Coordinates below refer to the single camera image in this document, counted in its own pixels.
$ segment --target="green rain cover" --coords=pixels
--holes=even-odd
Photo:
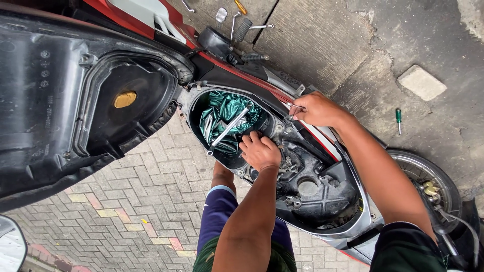
[[[209,108],[203,111],[200,118],[200,130],[210,145],[225,130],[230,121],[245,109],[249,99],[224,91],[211,91],[209,101]],[[215,149],[228,155],[237,154],[239,151],[239,143],[235,135],[253,126],[259,119],[261,112],[262,109],[254,104],[249,112],[230,130]]]

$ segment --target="green screwdriver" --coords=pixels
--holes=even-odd
[[[395,111],[396,122],[398,123],[398,134],[402,135],[402,110],[399,108]]]

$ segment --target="brick paving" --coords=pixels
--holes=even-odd
[[[189,272],[213,164],[175,116],[123,159],[8,215],[40,250],[34,252],[70,261],[77,271]],[[240,202],[250,186],[240,179],[236,186]],[[290,233],[298,271],[369,270],[320,239]]]

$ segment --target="side mirror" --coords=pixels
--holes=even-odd
[[[0,271],[20,271],[26,255],[27,242],[17,222],[0,214]]]

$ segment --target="hand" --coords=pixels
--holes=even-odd
[[[294,100],[293,104],[306,108],[306,110],[302,111],[300,108],[291,107],[289,114],[294,116],[294,120],[303,120],[314,126],[338,128],[340,124],[355,119],[351,113],[338,106],[338,104],[328,99],[319,91],[303,95]]]
[[[281,151],[267,137],[259,139],[257,132],[252,131],[249,135],[242,137],[239,147],[242,149],[242,158],[248,162],[255,170],[261,171],[268,166],[279,168],[281,163]]]

